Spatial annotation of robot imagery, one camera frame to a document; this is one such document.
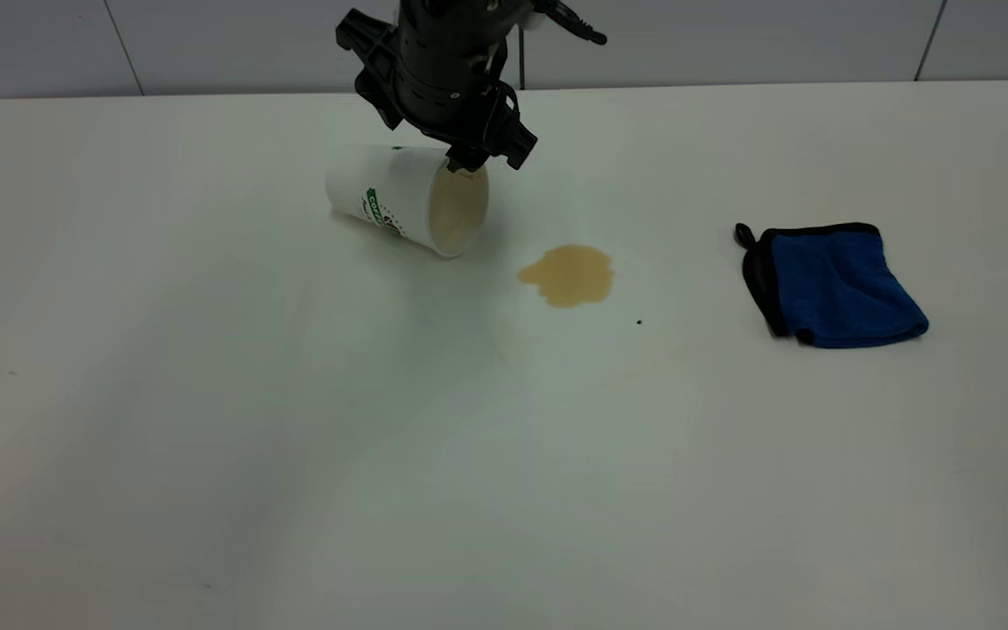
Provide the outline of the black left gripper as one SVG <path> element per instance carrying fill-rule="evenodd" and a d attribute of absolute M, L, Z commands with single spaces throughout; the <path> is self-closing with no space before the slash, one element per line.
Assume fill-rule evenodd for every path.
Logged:
<path fill-rule="evenodd" d="M 383 123 L 448 146 L 448 172 L 475 174 L 489 158 L 520 169 L 537 139 L 501 78 L 508 35 L 531 9 L 400 9 L 394 23 L 352 9 L 336 43 L 363 67 L 353 88 Z"/>

